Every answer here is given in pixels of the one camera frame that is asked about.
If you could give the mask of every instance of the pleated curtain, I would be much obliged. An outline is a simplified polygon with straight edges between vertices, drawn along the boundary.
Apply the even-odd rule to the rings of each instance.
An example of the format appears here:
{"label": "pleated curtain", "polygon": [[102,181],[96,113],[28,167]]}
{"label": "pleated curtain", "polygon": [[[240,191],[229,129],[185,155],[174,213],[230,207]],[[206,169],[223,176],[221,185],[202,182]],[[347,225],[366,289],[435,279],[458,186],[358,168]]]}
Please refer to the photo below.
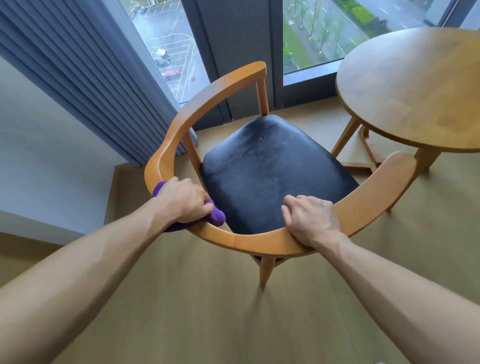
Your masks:
{"label": "pleated curtain", "polygon": [[0,55],[135,166],[178,111],[101,0],[0,0]]}

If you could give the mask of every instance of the purple towel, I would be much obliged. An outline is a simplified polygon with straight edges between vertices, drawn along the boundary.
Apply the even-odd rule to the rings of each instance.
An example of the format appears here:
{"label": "purple towel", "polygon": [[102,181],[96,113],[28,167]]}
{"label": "purple towel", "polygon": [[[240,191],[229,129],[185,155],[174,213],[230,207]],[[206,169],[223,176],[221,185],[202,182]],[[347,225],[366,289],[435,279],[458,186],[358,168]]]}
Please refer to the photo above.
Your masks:
{"label": "purple towel", "polygon": [[[153,190],[153,194],[152,194],[152,197],[155,197],[158,195],[158,193],[160,192],[161,188],[163,187],[163,185],[165,183],[167,183],[168,181],[162,181],[162,182],[159,182],[156,186],[155,186],[155,189]],[[187,222],[187,223],[182,223],[182,222],[174,222],[172,225],[170,225],[166,230],[165,232],[172,232],[172,231],[178,231],[178,230],[183,230],[183,229],[186,229],[186,228],[189,228],[190,226],[192,225],[195,225],[197,222],[199,221],[204,221],[204,222],[209,222],[211,223],[212,225],[215,225],[215,226],[222,226],[223,223],[225,222],[225,214],[220,211],[216,206],[215,204],[213,203],[212,199],[208,200],[207,202],[205,202],[206,204],[213,204],[213,211],[211,214],[208,214],[207,216],[205,216],[204,218],[201,218],[200,220],[196,220],[196,221],[192,221],[192,222]]]}

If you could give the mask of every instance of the black chair seat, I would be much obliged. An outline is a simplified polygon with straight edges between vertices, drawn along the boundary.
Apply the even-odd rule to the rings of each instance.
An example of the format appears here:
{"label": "black chair seat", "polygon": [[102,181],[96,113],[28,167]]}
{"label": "black chair seat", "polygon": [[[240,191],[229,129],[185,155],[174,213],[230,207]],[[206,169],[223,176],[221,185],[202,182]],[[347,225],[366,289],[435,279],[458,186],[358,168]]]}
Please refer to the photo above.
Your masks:
{"label": "black chair seat", "polygon": [[213,148],[200,174],[237,234],[284,227],[280,206],[288,194],[335,203],[358,187],[328,151],[276,115],[252,120]]}

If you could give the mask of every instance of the chair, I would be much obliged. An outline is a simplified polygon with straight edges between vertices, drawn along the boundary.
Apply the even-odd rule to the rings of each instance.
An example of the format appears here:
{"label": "chair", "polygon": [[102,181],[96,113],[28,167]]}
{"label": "chair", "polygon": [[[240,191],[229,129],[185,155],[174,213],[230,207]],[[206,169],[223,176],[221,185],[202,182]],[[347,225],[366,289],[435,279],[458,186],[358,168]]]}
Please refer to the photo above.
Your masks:
{"label": "chair", "polygon": [[[280,211],[287,194],[334,202],[341,230],[352,236],[402,195],[413,176],[413,156],[396,152],[360,186],[325,149],[298,128],[269,115],[264,62],[254,62],[211,83],[178,113],[160,148],[148,161],[145,182],[152,193],[173,177],[175,151],[183,141],[193,167],[232,232],[209,223],[188,230],[223,248],[247,253],[260,267],[260,286],[286,260],[314,253],[285,228]],[[203,163],[189,129],[220,101],[256,82],[260,116],[214,147]]]}

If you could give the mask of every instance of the curved wooden armrest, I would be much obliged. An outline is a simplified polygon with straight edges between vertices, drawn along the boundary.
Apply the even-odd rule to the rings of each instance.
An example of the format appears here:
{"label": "curved wooden armrest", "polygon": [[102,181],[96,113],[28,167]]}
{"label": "curved wooden armrest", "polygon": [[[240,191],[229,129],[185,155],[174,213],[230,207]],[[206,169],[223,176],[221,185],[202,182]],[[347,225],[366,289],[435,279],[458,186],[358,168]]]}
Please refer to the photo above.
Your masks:
{"label": "curved wooden armrest", "polygon": [[[188,136],[188,130],[209,110],[219,102],[232,96],[242,88],[254,82],[263,82],[267,74],[265,62],[254,62],[238,68],[218,80],[212,82],[205,89],[196,94],[179,111],[168,128],[167,135],[160,148],[152,155],[145,167],[145,183],[150,193],[160,181],[166,181],[173,177],[173,163],[175,151],[184,135]],[[185,140],[190,158],[197,158],[200,164],[200,157],[196,154],[190,137]]]}
{"label": "curved wooden armrest", "polygon": [[[362,185],[334,205],[340,228],[352,236],[385,212],[405,191],[417,162],[407,153],[395,152]],[[286,228],[256,235],[239,235],[208,223],[198,223],[189,231],[224,248],[254,255],[294,257],[311,254]]]}

